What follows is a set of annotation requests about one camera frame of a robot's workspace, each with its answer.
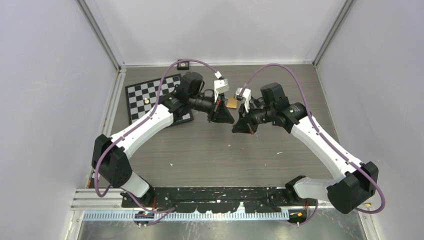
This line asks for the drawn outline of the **brass padlock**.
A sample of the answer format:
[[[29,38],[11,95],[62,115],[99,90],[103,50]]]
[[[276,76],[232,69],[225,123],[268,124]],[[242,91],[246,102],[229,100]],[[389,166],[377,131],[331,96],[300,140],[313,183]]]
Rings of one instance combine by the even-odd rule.
[[[238,107],[238,100],[235,99],[235,98],[233,98],[233,97],[228,97],[226,99],[226,106],[229,109],[234,109],[235,110]]]

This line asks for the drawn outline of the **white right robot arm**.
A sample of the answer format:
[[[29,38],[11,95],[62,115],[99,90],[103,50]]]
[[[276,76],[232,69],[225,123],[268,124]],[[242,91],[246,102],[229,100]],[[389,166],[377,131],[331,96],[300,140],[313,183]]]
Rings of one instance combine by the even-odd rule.
[[[379,169],[371,161],[363,163],[338,144],[316,121],[306,107],[290,103],[282,86],[276,82],[260,89],[254,99],[250,89],[238,88],[235,99],[244,103],[238,110],[239,119],[233,133],[254,134],[260,124],[284,128],[305,144],[330,172],[331,179],[313,179],[300,175],[287,182],[285,198],[291,205],[304,199],[330,202],[339,212],[348,214],[371,198]]]

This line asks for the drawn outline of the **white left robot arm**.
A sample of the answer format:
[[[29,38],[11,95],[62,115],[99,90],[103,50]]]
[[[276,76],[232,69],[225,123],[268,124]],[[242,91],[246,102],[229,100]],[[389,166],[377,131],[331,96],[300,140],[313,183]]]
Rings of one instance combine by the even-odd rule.
[[[187,72],[172,91],[159,97],[159,104],[120,132],[108,137],[99,135],[94,141],[92,167],[95,176],[102,176],[113,188],[130,192],[141,207],[153,202],[151,185],[131,168],[129,159],[147,140],[196,110],[207,114],[207,121],[233,124],[234,118],[225,105],[228,80],[220,76],[213,82],[213,95],[206,96],[201,90],[203,76]]]

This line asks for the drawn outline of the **small black square box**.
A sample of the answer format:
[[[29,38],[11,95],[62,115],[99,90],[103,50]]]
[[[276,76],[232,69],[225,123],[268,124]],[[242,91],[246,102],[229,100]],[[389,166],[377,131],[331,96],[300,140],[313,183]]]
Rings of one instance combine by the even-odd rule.
[[[178,71],[188,71],[190,69],[190,62],[179,59],[176,65],[176,69]]]

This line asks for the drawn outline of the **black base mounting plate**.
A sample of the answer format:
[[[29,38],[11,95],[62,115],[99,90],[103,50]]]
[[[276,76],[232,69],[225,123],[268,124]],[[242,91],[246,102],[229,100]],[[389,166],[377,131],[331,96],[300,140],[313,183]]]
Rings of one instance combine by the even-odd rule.
[[[316,200],[295,196],[294,191],[276,186],[240,187],[151,187],[142,197],[122,193],[122,207],[143,205],[157,211],[173,209],[175,213],[201,214],[276,213],[281,207],[314,208]]]

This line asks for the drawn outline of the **black white chessboard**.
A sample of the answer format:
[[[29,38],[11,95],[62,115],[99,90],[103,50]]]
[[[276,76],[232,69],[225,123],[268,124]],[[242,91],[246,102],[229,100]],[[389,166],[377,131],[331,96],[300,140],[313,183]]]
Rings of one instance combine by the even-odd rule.
[[[175,86],[180,83],[181,77],[180,73],[166,76],[161,85],[159,95],[163,96],[171,93],[175,89]],[[153,108],[156,103],[159,84],[160,79],[157,78],[125,87],[129,124],[135,123]],[[145,98],[149,99],[149,104],[144,103]]]

